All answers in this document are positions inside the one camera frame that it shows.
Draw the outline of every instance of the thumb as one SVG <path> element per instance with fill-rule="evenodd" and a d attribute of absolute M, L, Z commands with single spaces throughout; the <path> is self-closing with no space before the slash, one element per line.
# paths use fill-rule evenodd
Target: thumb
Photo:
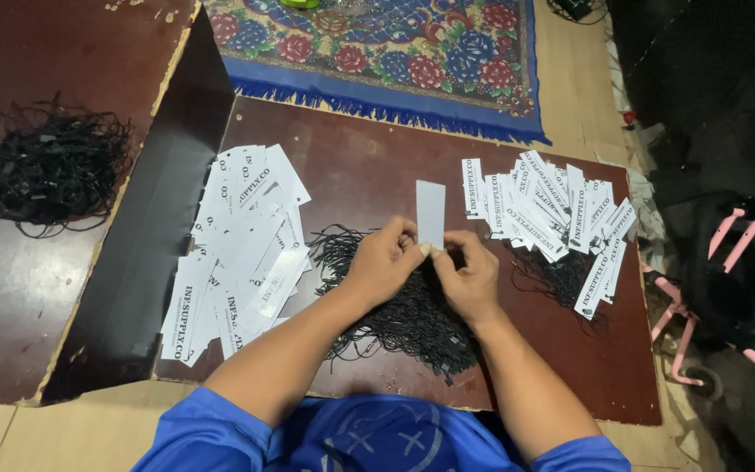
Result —
<path fill-rule="evenodd" d="M 433 259 L 433 268 L 435 273 L 439 276 L 442 284 L 445 281 L 457 277 L 456 265 L 453 264 L 453 259 L 445 251 L 440 251 L 437 248 L 433 248 L 430 251 L 430 257 Z"/>
<path fill-rule="evenodd" d="M 413 271 L 415 271 L 415 268 L 421 265 L 422 262 L 427 259 L 427 254 L 430 251 L 431 248 L 430 243 L 424 243 L 424 244 L 416 244 L 410 248 L 407 248 L 406 252 L 404 252 L 404 255 L 401 256 L 401 259 L 398 260 L 395 264 L 398 264 L 399 267 L 404 269 L 404 273 L 406 275 L 412 274 Z"/>

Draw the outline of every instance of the floral rug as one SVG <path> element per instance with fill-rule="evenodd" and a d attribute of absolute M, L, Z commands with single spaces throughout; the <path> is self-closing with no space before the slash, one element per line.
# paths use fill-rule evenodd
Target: floral rug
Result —
<path fill-rule="evenodd" d="M 531 0 L 208 0 L 236 91 L 484 138 L 550 144 Z"/>

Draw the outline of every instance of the pink metal frame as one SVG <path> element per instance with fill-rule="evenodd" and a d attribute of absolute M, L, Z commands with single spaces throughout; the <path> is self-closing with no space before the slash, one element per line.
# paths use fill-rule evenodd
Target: pink metal frame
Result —
<path fill-rule="evenodd" d="M 721 221 L 721 224 L 718 226 L 716 233 L 713 234 L 712 239 L 710 240 L 710 251 L 707 255 L 707 258 L 712 257 L 712 254 L 716 252 L 716 249 L 718 249 L 718 246 L 724 240 L 724 236 L 727 234 L 727 231 L 730 229 L 736 219 L 744 216 L 744 210 L 736 208 L 733 210 L 732 215 Z M 748 230 L 745 231 L 744 234 L 742 234 L 739 242 L 736 243 L 736 246 L 732 251 L 730 251 L 730 255 L 728 255 L 727 260 L 724 261 L 724 271 L 726 273 L 729 273 L 732 270 L 733 265 L 736 264 L 736 261 L 738 261 L 741 253 L 743 253 L 744 250 L 748 247 L 748 244 L 750 244 L 750 241 L 754 236 L 755 220 L 750 223 Z M 642 265 L 643 273 L 649 273 L 654 270 L 646 264 Z M 684 357 L 686 356 L 686 349 L 689 348 L 689 340 L 692 338 L 692 332 L 695 331 L 696 324 L 698 324 L 700 320 L 694 313 L 690 312 L 686 308 L 686 305 L 683 303 L 680 297 L 680 290 L 678 290 L 678 287 L 672 285 L 672 283 L 667 281 L 665 277 L 658 277 L 655 280 L 655 284 L 660 288 L 660 290 L 666 292 L 666 294 L 672 298 L 672 302 L 669 304 L 668 308 L 666 308 L 666 311 L 663 312 L 663 316 L 661 316 L 659 321 L 657 321 L 655 327 L 651 330 L 651 340 L 652 342 L 657 340 L 657 337 L 666 328 L 666 324 L 668 323 L 668 320 L 672 319 L 672 316 L 678 314 L 685 317 L 686 326 L 684 327 L 684 333 L 680 337 L 680 344 L 678 346 L 678 352 L 675 355 L 675 360 L 672 361 L 672 378 L 680 382 L 681 384 L 704 385 L 704 382 L 699 381 L 698 379 L 691 379 L 680 374 L 680 365 L 683 362 Z M 741 353 L 755 364 L 754 350 L 745 349 Z"/>

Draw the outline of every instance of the rug fringe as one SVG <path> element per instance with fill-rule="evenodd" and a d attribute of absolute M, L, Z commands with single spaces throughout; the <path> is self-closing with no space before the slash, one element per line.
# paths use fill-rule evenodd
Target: rug fringe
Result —
<path fill-rule="evenodd" d="M 486 139 L 499 141 L 516 141 L 529 145 L 537 141 L 545 145 L 552 145 L 552 141 L 544 136 L 543 132 L 517 131 L 515 129 L 477 123 L 460 118 L 450 118 L 435 113 L 421 113 L 403 108 L 385 107 L 374 103 L 363 102 L 349 97 L 330 95 L 320 91 L 316 87 L 309 90 L 300 90 L 290 87 L 282 87 L 278 84 L 260 80 L 246 80 L 231 76 L 232 86 L 235 92 L 245 97 L 272 99 L 275 102 L 289 102 L 293 100 L 297 105 L 318 108 L 325 102 L 335 112 L 347 113 L 352 116 L 363 118 L 376 118 L 383 121 L 404 125 L 418 125 L 434 130 L 445 130 L 450 133 L 468 134 Z"/>

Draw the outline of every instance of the hand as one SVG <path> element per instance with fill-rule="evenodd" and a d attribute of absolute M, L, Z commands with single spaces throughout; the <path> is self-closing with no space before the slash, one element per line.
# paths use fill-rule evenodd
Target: hand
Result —
<path fill-rule="evenodd" d="M 467 264 L 457 271 L 449 254 L 430 250 L 447 302 L 471 327 L 498 316 L 502 310 L 497 301 L 497 256 L 482 247 L 477 234 L 470 231 L 446 231 L 445 245 L 461 250 Z"/>
<path fill-rule="evenodd" d="M 410 220 L 398 216 L 389 219 L 383 229 L 360 241 L 340 287 L 364 295 L 366 311 L 388 301 L 430 251 L 429 243 L 415 243 L 417 231 Z"/>

